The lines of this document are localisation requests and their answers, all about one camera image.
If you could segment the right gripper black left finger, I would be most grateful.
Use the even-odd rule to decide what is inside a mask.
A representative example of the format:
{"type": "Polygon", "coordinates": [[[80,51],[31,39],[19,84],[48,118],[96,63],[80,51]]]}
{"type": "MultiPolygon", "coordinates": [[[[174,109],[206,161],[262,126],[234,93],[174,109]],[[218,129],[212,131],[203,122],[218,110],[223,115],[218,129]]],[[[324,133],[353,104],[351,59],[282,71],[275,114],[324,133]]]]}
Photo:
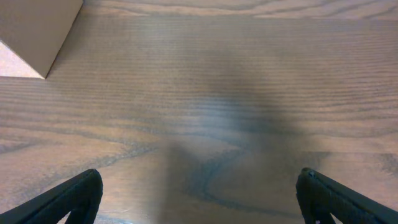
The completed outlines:
{"type": "Polygon", "coordinates": [[[103,195],[100,173],[88,169],[22,205],[1,214],[1,223],[93,223],[103,195]]]}

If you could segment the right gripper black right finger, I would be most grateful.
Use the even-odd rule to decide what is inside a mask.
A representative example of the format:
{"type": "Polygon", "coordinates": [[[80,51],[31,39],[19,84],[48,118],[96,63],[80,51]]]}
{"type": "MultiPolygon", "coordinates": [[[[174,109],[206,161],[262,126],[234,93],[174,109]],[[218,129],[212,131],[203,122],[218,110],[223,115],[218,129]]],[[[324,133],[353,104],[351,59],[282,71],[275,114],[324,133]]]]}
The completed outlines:
{"type": "Polygon", "coordinates": [[[311,169],[302,169],[296,197],[306,224],[397,224],[397,212],[311,169]]]}

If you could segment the brown cardboard box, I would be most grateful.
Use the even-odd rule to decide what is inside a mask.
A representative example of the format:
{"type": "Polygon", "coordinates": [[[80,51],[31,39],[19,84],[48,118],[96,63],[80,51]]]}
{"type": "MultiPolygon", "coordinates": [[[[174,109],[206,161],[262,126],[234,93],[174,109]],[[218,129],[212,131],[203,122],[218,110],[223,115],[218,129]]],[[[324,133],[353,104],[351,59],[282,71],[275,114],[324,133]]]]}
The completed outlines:
{"type": "Polygon", "coordinates": [[[83,0],[1,0],[1,76],[45,79],[83,0]]]}

